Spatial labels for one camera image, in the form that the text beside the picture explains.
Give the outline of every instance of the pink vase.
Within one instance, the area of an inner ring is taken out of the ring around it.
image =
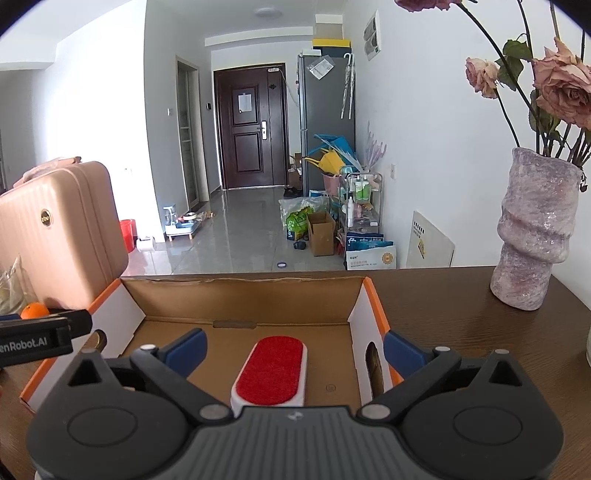
[[[491,278],[493,294],[507,305],[521,310],[541,307],[552,264],[569,256],[581,175],[564,160],[526,148],[513,150],[497,227],[505,244]]]

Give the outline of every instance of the paper notice on door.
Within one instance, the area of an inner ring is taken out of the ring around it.
[[[252,112],[252,95],[246,93],[238,95],[238,110],[240,113]]]

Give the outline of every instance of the white bottle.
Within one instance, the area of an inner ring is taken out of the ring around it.
[[[353,226],[353,216],[355,214],[355,204],[353,203],[353,197],[349,197],[349,201],[347,203],[347,227],[351,228]]]

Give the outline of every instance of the wooden table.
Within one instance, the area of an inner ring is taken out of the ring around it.
[[[491,294],[491,274],[492,267],[368,272],[392,328],[419,345],[449,345],[467,356],[484,356],[495,348],[509,349],[564,427],[566,444],[553,480],[591,479],[591,367],[585,357],[591,312],[554,277],[540,310],[515,310]],[[339,275],[351,274],[226,274],[198,278]],[[0,400],[0,455],[17,480],[33,478],[24,446],[31,416],[18,403],[18,393],[32,371],[31,365],[21,365],[0,374],[4,388]]]

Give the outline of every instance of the blue gripper pad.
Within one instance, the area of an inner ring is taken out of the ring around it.
[[[193,373],[206,355],[207,336],[201,328],[191,330],[158,351],[160,361],[184,378]]]
[[[425,352],[391,330],[384,335],[384,357],[402,378],[410,377],[428,361]]]

